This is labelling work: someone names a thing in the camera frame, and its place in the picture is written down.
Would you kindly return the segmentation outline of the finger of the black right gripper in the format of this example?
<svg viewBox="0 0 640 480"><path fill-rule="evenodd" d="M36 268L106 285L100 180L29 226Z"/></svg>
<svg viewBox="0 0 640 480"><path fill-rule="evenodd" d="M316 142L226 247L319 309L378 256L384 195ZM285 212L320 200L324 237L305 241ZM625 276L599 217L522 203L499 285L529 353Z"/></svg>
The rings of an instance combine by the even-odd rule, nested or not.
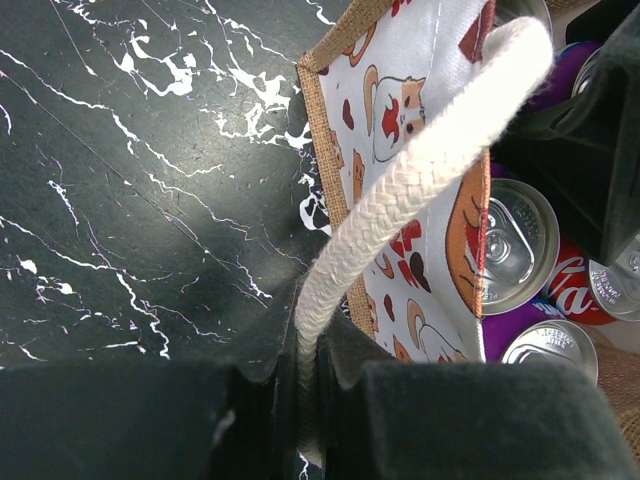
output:
<svg viewBox="0 0 640 480"><path fill-rule="evenodd" d="M588 256L610 265L639 232L639 4L601 1L567 37L603 45L590 84L519 115L492 157L550 201Z"/></svg>

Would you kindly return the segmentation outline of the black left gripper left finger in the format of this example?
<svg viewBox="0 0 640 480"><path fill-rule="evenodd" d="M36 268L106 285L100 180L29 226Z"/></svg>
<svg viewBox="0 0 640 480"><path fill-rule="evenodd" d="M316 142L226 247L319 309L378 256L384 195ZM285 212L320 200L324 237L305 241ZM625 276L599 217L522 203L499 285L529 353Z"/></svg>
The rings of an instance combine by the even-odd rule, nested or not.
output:
<svg viewBox="0 0 640 480"><path fill-rule="evenodd" d="M295 478L296 296L209 356L6 368L2 477Z"/></svg>

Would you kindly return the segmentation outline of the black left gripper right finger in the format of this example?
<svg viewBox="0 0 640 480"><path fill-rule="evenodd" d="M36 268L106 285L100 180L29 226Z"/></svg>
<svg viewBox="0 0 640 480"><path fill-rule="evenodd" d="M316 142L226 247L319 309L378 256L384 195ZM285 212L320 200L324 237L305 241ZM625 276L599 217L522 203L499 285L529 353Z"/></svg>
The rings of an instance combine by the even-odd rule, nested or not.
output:
<svg viewBox="0 0 640 480"><path fill-rule="evenodd" d="M635 479L603 394L543 363L404 363L337 314L319 342L330 479Z"/></svg>

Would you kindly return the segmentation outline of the purple soda can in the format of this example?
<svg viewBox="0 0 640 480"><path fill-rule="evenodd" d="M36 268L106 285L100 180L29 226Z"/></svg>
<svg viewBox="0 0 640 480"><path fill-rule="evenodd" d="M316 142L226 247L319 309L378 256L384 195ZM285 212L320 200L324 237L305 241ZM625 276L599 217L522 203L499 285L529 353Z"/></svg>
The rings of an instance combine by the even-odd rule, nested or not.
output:
<svg viewBox="0 0 640 480"><path fill-rule="evenodd" d="M602 46L596 41L574 42L565 46L556 55L551 74L522 107L522 113L532 114L569 100L576 89L581 68Z"/></svg>
<svg viewBox="0 0 640 480"><path fill-rule="evenodd" d="M482 320L486 360L503 364L551 362L599 378L596 349L589 335L548 301L535 297L522 306Z"/></svg>
<svg viewBox="0 0 640 480"><path fill-rule="evenodd" d="M482 272L482 329L488 361L499 361L527 328L563 317L539 297L559 249L559 225L549 201L506 167L493 165Z"/></svg>

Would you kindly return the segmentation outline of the red cola can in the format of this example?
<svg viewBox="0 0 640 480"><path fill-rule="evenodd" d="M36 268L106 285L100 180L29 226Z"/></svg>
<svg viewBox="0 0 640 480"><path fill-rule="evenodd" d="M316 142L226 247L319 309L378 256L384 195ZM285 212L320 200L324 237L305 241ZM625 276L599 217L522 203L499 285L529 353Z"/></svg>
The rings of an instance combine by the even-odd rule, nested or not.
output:
<svg viewBox="0 0 640 480"><path fill-rule="evenodd" d="M544 0L497 0L494 27L498 28L518 17L534 17L552 33L549 8Z"/></svg>
<svg viewBox="0 0 640 480"><path fill-rule="evenodd" d="M568 319L601 326L639 321L639 275L591 260L568 237L540 295Z"/></svg>

